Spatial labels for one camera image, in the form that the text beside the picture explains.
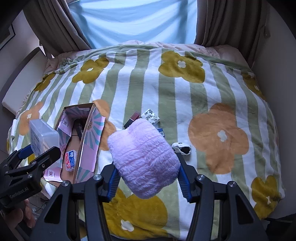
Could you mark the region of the person's left hand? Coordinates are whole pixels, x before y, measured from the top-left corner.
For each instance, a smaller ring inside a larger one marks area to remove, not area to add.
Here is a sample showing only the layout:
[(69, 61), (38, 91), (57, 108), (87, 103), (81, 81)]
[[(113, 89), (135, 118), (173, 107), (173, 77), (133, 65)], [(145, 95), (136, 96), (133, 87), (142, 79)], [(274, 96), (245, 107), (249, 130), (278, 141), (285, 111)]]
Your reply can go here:
[(29, 199), (24, 200), (25, 209), (22, 211), (20, 208), (16, 208), (12, 211), (10, 211), (8, 214), (4, 215), (4, 220), (10, 230), (13, 230), (16, 228), (16, 226), (22, 221), (22, 219), (25, 217), (27, 219), (26, 224), (29, 228), (33, 228), (36, 224), (34, 214), (32, 212), (32, 209), (30, 207)]

